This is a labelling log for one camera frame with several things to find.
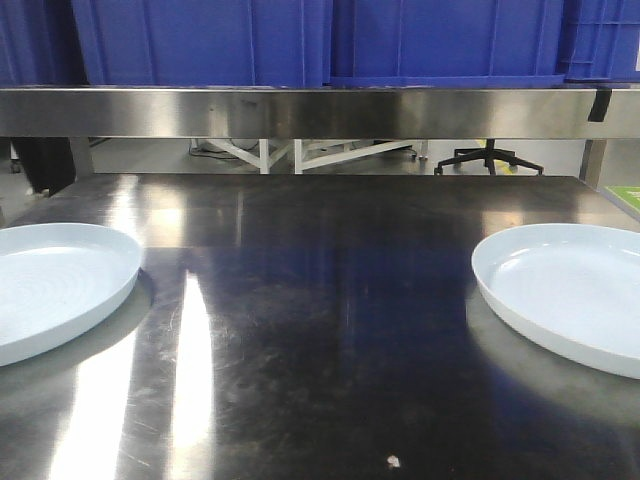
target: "office chair base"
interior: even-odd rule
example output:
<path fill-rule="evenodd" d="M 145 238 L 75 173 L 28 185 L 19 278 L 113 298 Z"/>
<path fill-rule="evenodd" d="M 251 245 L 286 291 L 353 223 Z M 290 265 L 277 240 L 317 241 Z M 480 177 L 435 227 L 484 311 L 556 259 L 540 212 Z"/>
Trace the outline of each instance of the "office chair base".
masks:
<path fill-rule="evenodd" d="M 510 167 L 517 168 L 521 166 L 531 168 L 532 170 L 536 170 L 538 175 L 542 175 L 544 172 L 544 167 L 541 165 L 516 157 L 515 152 L 512 150 L 495 148 L 495 143 L 495 140 L 490 139 L 487 140 L 487 146 L 485 148 L 458 148 L 453 152 L 454 157 L 438 162 L 438 166 L 433 170 L 433 174 L 443 175 L 442 167 L 453 165 L 454 168 L 460 168 L 463 163 L 472 160 L 484 160 L 484 166 L 489 170 L 490 175 L 496 174 L 495 160 L 507 162 Z"/>

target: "metal table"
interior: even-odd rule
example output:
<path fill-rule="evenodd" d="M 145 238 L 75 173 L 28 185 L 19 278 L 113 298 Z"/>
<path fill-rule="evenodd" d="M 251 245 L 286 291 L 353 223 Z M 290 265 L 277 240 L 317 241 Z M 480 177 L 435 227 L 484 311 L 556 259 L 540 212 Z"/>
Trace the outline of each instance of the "metal table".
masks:
<path fill-rule="evenodd" d="M 0 136 L 276 139 L 587 139 L 595 186 L 606 139 L 640 138 L 638 85 L 545 89 L 0 89 Z"/>
<path fill-rule="evenodd" d="M 576 179 L 94 175 L 17 223 L 47 221 L 146 260 L 0 369 L 2 479 L 640 478 L 640 383 L 513 333 L 470 271 L 513 225 L 638 230 Z"/>

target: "table surface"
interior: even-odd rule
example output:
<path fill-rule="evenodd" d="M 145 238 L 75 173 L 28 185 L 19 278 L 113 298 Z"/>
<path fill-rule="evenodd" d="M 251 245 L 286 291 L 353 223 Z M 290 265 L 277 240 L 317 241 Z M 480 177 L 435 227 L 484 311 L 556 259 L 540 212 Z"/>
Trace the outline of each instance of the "table surface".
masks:
<path fill-rule="evenodd" d="M 575 179 L 96 175 L 16 224 L 61 221 L 143 271 L 0 369 L 2 479 L 640 478 L 640 382 L 524 340 L 470 269 L 515 225 L 638 230 Z"/>

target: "white plate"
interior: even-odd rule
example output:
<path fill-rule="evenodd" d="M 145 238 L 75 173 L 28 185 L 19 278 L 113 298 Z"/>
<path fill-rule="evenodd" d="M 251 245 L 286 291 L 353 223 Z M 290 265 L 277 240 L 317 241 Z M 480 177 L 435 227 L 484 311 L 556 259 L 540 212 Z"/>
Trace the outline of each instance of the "white plate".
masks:
<path fill-rule="evenodd" d="M 134 239 L 98 225 L 0 230 L 0 365 L 97 325 L 127 298 L 141 262 Z"/>
<path fill-rule="evenodd" d="M 640 235 L 592 225 L 516 227 L 484 239 L 471 263 L 502 320 L 535 343 L 640 378 Z"/>

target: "blue bin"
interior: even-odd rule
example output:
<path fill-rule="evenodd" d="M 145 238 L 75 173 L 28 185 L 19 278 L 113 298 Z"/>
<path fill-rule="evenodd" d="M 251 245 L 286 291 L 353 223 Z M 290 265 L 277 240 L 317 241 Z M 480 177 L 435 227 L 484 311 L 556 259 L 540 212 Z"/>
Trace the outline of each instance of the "blue bin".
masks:
<path fill-rule="evenodd" d="M 317 87 L 332 0 L 73 0 L 96 85 Z"/>
<path fill-rule="evenodd" d="M 0 85 L 86 83 L 67 0 L 0 1 Z"/>
<path fill-rule="evenodd" d="M 562 0 L 341 0 L 336 86 L 536 86 L 556 74 Z"/>
<path fill-rule="evenodd" d="M 559 71 L 568 80 L 640 80 L 640 1 L 567 0 Z"/>

